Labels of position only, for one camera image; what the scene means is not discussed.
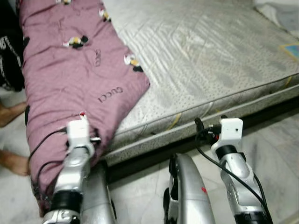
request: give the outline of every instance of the black cable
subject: black cable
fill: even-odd
[[[202,134],[203,132],[206,132],[207,130],[204,129],[202,131],[200,131],[196,137],[195,137],[195,142],[198,142],[198,137],[200,134]],[[213,164],[215,164],[216,166],[218,166],[220,169],[224,170],[225,172],[227,172],[229,175],[231,175],[233,178],[235,178],[240,184],[242,184],[245,188],[247,188],[258,200],[259,202],[262,204],[262,207],[264,208],[266,215],[268,217],[268,220],[270,221],[271,224],[273,224],[272,218],[271,218],[271,214],[268,210],[268,206],[267,204],[263,201],[263,199],[261,199],[261,197],[250,187],[248,186],[248,184],[246,184],[244,181],[242,181],[239,177],[237,177],[234,173],[230,172],[228,169],[226,169],[224,166],[222,166],[221,164],[219,164],[218,162],[216,162],[215,160],[213,160],[212,158],[210,158],[209,156],[207,156],[201,149],[199,146],[196,146],[198,152],[200,154],[202,154],[207,160],[209,160],[210,162],[212,162]]]
[[[260,180],[258,179],[258,177],[256,176],[255,173],[253,173],[253,177],[254,177],[254,179],[256,180],[256,182],[257,182],[257,184],[258,184],[258,187],[259,187],[259,189],[260,189],[260,191],[261,191],[262,199],[263,199],[263,201],[265,202],[265,204],[267,205],[266,196],[265,196],[265,193],[264,193],[264,191],[263,191],[263,187],[262,187],[262,184],[261,184]]]
[[[45,166],[49,165],[49,164],[52,164],[52,163],[62,163],[62,161],[49,161],[49,162],[46,162],[44,163],[38,170],[38,173],[37,173],[37,177],[36,177],[36,183],[37,183],[37,187],[38,187],[38,190],[40,189],[40,183],[39,183],[39,177],[41,175],[41,172],[42,170],[45,168]]]
[[[63,127],[61,129],[55,130],[53,132],[51,132],[50,134],[48,134],[46,137],[43,138],[43,140],[41,140],[41,142],[35,147],[35,149],[30,153],[30,156],[28,157],[28,163],[31,160],[31,157],[33,156],[33,154],[38,150],[38,148],[53,134],[55,133],[66,133],[66,127]]]

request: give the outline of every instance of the mattress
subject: mattress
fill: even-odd
[[[296,39],[250,1],[104,3],[151,82],[103,157],[109,165],[194,135],[197,116],[217,123],[299,96],[298,64],[279,50]]]

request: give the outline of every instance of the cartoon print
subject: cartoon print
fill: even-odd
[[[133,55],[133,54],[125,55],[123,59],[124,59],[126,65],[129,65],[129,64],[133,65],[133,71],[143,72],[143,69],[141,68],[135,55]]]
[[[83,47],[83,45],[87,42],[88,42],[87,36],[83,36],[82,38],[72,37],[68,42],[64,42],[63,45],[65,47],[72,46],[74,49],[78,49]]]
[[[99,15],[104,18],[104,22],[108,21],[111,22],[111,18],[105,8],[101,7],[99,10]]]
[[[65,5],[69,5],[71,3],[71,0],[56,0],[56,3],[61,3],[63,2]]]

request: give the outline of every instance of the rolled blanket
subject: rolled blanket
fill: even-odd
[[[150,83],[137,57],[118,38],[100,0],[26,0],[20,23],[26,40],[23,74],[28,98],[27,138],[30,151],[50,132],[85,112],[91,136],[99,135],[91,165],[113,138],[119,123]],[[50,136],[30,160],[34,194],[49,208],[66,135]]]

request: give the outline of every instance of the red dot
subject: red dot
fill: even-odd
[[[204,187],[202,187],[201,190],[202,190],[205,194],[207,194],[207,191],[206,191],[206,189],[205,189]]]

